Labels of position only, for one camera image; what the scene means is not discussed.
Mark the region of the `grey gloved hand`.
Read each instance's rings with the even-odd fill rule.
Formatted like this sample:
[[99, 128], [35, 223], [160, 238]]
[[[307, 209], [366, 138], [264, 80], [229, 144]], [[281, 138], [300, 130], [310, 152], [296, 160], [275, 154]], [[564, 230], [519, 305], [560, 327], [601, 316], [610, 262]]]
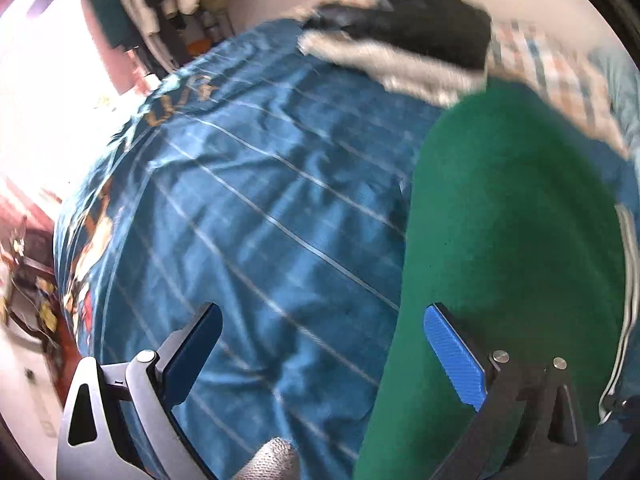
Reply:
[[233, 480], [299, 480], [300, 461], [294, 445], [280, 437], [266, 442], [233, 476]]

